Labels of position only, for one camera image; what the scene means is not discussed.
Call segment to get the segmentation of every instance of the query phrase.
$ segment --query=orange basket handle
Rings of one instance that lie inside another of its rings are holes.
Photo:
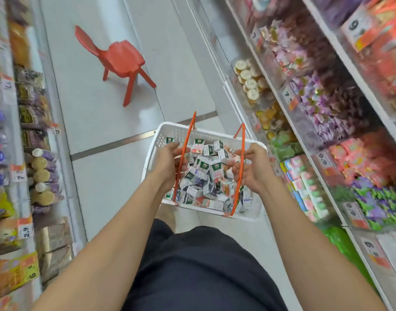
[[[191,134],[191,131],[192,131],[192,129],[195,130],[195,117],[196,117],[196,115],[197,115],[197,112],[195,111],[194,115],[192,117],[192,120],[191,120],[191,124],[189,125],[188,134],[186,135],[185,142],[183,143],[182,154],[180,156],[178,171],[176,173],[176,180],[175,180],[175,186],[174,186],[174,203],[176,203],[176,204],[177,204],[176,197],[178,196],[179,178],[180,178],[180,172],[181,172],[181,168],[182,168],[182,162],[183,162],[183,158],[185,156],[186,147],[188,146],[188,141],[189,141],[189,136]]]
[[[237,208],[238,205],[238,196],[240,194],[240,187],[241,187],[241,181],[243,178],[243,170],[244,170],[244,151],[246,149],[246,125],[243,123],[240,125],[240,128],[238,129],[237,133],[235,133],[234,138],[237,137],[238,133],[242,129],[243,132],[243,137],[241,141],[241,161],[240,161],[240,173],[239,173],[239,178],[237,182],[237,190],[235,190],[234,193],[234,207],[232,208],[231,216],[235,213],[235,209]]]

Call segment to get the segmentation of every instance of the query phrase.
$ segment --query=person's right hand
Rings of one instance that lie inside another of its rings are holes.
[[[241,155],[241,150],[237,151],[236,154]],[[244,157],[251,160],[251,164],[244,164],[241,185],[246,185],[251,191],[259,194],[266,187],[268,179],[276,177],[267,151],[260,145],[252,143],[248,151],[244,152]],[[232,167],[234,180],[238,182],[240,163],[230,161],[227,165]]]

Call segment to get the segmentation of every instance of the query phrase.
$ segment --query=red plastic chair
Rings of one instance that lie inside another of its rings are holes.
[[[116,73],[120,78],[129,78],[128,90],[126,91],[123,107],[130,103],[134,81],[139,73],[150,86],[156,88],[156,84],[142,69],[145,60],[139,51],[127,40],[115,42],[110,45],[107,51],[97,48],[92,39],[76,25],[75,35],[78,41],[89,52],[94,54],[104,66],[103,81],[107,79],[109,71]]]

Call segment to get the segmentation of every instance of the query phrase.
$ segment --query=white shopping basket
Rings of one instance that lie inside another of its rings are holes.
[[[176,124],[172,122],[164,122],[159,125],[156,134],[153,138],[153,142],[150,145],[148,155],[146,157],[145,165],[143,167],[142,181],[144,180],[146,175],[154,168],[156,151],[159,148],[164,147],[166,145],[166,137],[174,137],[178,139],[182,144],[188,135],[188,130],[189,130],[188,126]],[[222,143],[224,143],[224,145],[227,145],[234,149],[240,149],[242,144],[242,138],[234,138],[234,136],[232,135],[227,135],[227,134],[222,134],[222,133],[217,133],[202,129],[193,129],[191,130],[189,137],[190,147],[192,146],[193,140],[195,138],[202,138],[205,139],[206,141],[221,140]],[[250,147],[251,143],[257,143],[258,145],[262,146],[267,150],[266,146],[263,143],[254,140],[249,140],[247,138],[245,139],[246,150]],[[238,218],[245,221],[258,220],[258,218],[261,215],[261,210],[263,208],[263,203],[261,201],[260,196],[254,192],[252,192],[251,207],[246,212],[243,213],[235,212],[235,214],[233,214],[232,216],[228,216],[226,215],[226,213],[222,211],[216,211],[214,209],[208,209],[205,207],[198,207],[198,206],[192,206],[190,204],[181,204],[181,203],[175,204],[172,200],[169,200],[167,198],[164,198],[162,200],[162,203],[177,205],[185,209],[194,209],[196,211],[203,211],[205,213],[225,216],[229,218]]]

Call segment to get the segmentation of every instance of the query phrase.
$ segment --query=person's left arm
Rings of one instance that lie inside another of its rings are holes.
[[[164,194],[175,182],[180,158],[174,157],[182,151],[178,146],[179,143],[170,143],[158,152],[154,170],[45,290],[33,311],[119,311],[122,308],[156,212]],[[186,164],[185,158],[182,171],[186,170]]]

